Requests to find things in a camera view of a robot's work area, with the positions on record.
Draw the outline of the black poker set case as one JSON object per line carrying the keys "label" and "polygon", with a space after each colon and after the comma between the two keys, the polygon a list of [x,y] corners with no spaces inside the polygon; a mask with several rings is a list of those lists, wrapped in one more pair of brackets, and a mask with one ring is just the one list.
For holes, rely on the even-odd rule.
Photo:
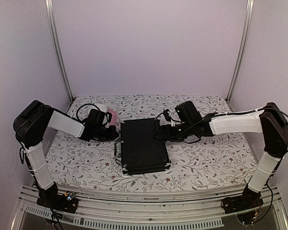
{"label": "black poker set case", "polygon": [[159,123],[154,118],[121,122],[120,163],[123,174],[157,173],[170,168],[165,143],[154,138],[155,127],[159,127]]}

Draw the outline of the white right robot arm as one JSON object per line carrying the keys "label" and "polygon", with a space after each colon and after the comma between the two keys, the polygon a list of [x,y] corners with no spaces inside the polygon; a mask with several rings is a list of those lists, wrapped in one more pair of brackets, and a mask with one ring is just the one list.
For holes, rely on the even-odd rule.
{"label": "white right robot arm", "polygon": [[164,111],[163,116],[169,124],[154,125],[154,139],[184,142],[190,136],[202,138],[229,133],[262,135],[262,156],[238,202],[241,208],[249,209],[288,153],[288,115],[273,102],[249,111],[215,112],[205,116],[199,113],[191,101],[176,106],[175,110],[180,121],[173,121],[168,111]]}

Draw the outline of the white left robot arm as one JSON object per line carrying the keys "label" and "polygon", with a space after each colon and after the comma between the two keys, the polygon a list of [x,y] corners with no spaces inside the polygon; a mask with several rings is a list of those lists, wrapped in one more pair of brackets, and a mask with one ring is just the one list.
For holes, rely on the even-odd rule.
{"label": "white left robot arm", "polygon": [[51,208],[62,203],[58,187],[52,179],[43,151],[43,138],[47,129],[52,128],[84,141],[111,141],[119,134],[111,125],[112,114],[101,104],[91,104],[88,117],[80,119],[46,105],[32,101],[14,120],[15,138],[21,144],[20,157],[25,161],[39,190],[39,196]]}

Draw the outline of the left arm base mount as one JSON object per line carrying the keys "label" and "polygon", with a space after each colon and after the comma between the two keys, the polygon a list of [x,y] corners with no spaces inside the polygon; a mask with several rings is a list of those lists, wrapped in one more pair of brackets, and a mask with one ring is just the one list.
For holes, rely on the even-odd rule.
{"label": "left arm base mount", "polygon": [[56,183],[46,190],[37,185],[37,189],[39,197],[36,203],[38,205],[75,214],[79,203],[75,192],[66,191],[64,194],[59,194]]}

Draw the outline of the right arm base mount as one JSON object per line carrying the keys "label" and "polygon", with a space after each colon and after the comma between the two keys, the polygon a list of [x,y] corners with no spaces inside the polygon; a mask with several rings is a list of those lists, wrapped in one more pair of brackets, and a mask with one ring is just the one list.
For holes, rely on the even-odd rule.
{"label": "right arm base mount", "polygon": [[226,214],[244,211],[264,204],[260,192],[254,192],[246,186],[241,195],[230,196],[221,200],[221,207]]}

